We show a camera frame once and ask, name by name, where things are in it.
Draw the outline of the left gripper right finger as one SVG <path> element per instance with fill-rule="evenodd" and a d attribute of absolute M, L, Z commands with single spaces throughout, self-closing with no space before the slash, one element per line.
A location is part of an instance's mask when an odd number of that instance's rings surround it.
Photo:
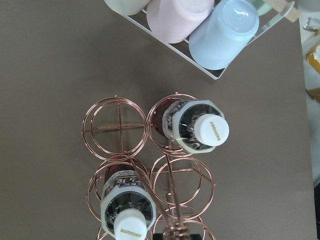
<path fill-rule="evenodd" d="M 199 233 L 190 234 L 189 239 L 190 240 L 202 240 L 202 236 Z"/>

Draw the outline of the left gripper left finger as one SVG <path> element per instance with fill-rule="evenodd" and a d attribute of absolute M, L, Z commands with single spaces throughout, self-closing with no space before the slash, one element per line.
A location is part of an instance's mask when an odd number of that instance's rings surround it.
<path fill-rule="evenodd" d="M 154 233 L 152 235 L 152 240 L 166 240 L 167 234 L 165 233 Z"/>

